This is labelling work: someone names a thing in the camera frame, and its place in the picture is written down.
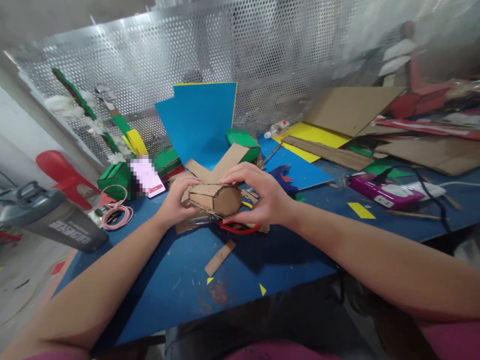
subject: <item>blue paper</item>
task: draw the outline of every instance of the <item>blue paper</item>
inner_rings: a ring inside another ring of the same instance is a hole
[[[261,155],[266,159],[279,146],[279,143],[273,139],[258,137],[258,143],[261,146]],[[273,155],[265,164],[267,173],[282,165],[290,164],[287,178],[292,178],[291,184],[299,190],[311,188],[312,186],[327,183],[333,180],[326,172],[320,170],[315,165],[305,161],[300,156],[287,150],[283,146]]]
[[[230,144],[236,82],[177,85],[175,97],[155,104],[180,160],[194,159],[212,170]]]

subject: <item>metal mesh wall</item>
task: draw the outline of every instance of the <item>metal mesh wall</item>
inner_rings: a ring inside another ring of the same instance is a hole
[[[154,104],[174,95],[174,83],[238,82],[234,126],[260,134],[281,119],[297,121],[322,86],[371,85],[383,50],[400,40],[401,22],[434,11],[426,10],[428,1],[416,3],[203,0],[55,35],[8,55],[45,97],[68,95],[52,67],[82,90],[108,84],[116,106],[153,153],[170,143]],[[94,111],[112,134],[121,134],[105,108]],[[69,125],[107,165],[110,150],[102,139],[88,133],[82,120]]]

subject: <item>plastic bottle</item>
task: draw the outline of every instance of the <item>plastic bottle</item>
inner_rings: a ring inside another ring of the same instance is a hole
[[[270,131],[263,134],[265,139],[270,139],[272,136],[280,136],[285,134],[290,129],[290,123],[287,120],[282,120],[270,126]]]
[[[109,237],[66,199],[57,189],[45,190],[36,181],[0,193],[5,208],[0,222],[27,229],[32,233],[78,249],[84,253],[97,250]]]

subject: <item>white power strip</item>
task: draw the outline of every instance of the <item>white power strip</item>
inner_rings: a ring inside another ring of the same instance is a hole
[[[428,190],[428,192],[434,198],[438,198],[438,197],[444,195],[447,192],[447,190],[445,190],[443,187],[431,184],[429,182],[424,182],[424,184],[425,184],[425,187]],[[422,184],[420,183],[420,181],[412,182],[410,184],[406,184],[406,185],[403,185],[403,186],[406,187],[406,188],[418,191],[419,193],[422,193],[424,196],[420,201],[430,199],[429,196],[427,195],[427,193],[425,193],[425,190],[422,187]]]

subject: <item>cable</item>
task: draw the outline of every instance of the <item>cable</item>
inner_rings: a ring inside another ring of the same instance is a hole
[[[377,184],[377,185],[385,183],[389,173],[395,168],[408,168],[415,173],[415,175],[418,178],[418,181],[420,182],[420,185],[423,188],[423,191],[425,192],[425,194],[430,198],[430,200],[432,200],[440,208],[440,221],[441,221],[443,227],[445,228],[446,232],[448,234],[450,234],[452,232],[452,229],[450,228],[449,222],[447,220],[447,209],[437,198],[433,197],[433,195],[428,191],[427,187],[425,186],[425,181],[422,178],[422,175],[420,175],[420,173],[418,172],[418,170],[416,168],[408,166],[408,165],[392,166],[391,168],[389,168],[389,169],[385,170],[384,172],[380,173],[379,175],[377,175],[370,182],[372,182],[374,184]]]
[[[473,182],[462,182],[462,181],[450,181],[450,182],[444,182],[443,184],[439,184],[437,186],[443,187],[446,185],[468,185],[468,186],[480,186],[480,183],[473,183]]]
[[[117,202],[114,202],[113,204],[107,204],[105,205],[107,208],[110,208],[110,210],[108,210],[105,214],[103,214],[103,216],[101,217],[101,225],[103,226],[103,228],[105,230],[117,230],[117,229],[120,229],[121,227],[125,226],[128,224],[128,222],[132,219],[132,217],[134,216],[134,210],[130,207],[130,206],[125,206],[123,205],[124,201],[127,200],[127,195],[128,195],[128,191],[126,188],[124,188],[122,185],[118,185],[118,184],[113,184],[113,185],[109,185],[107,186],[106,188],[104,188],[102,191],[101,191],[101,194],[100,194],[100,197],[102,197],[102,195],[105,193],[105,190],[107,190],[108,188],[111,188],[112,186],[118,186],[120,188],[122,188],[123,190],[125,190],[125,197],[123,198],[123,200],[120,200],[120,201],[117,201]],[[123,211],[125,213],[125,215],[123,216],[123,219],[121,219],[118,223],[116,223],[115,225],[109,225],[108,224],[108,220],[110,218],[110,216],[112,216],[112,214],[116,213],[117,211]]]
[[[14,183],[7,175],[5,175],[3,172],[0,171],[0,174],[3,175],[3,177],[5,177],[5,179],[7,179],[14,187],[18,188],[19,186]]]

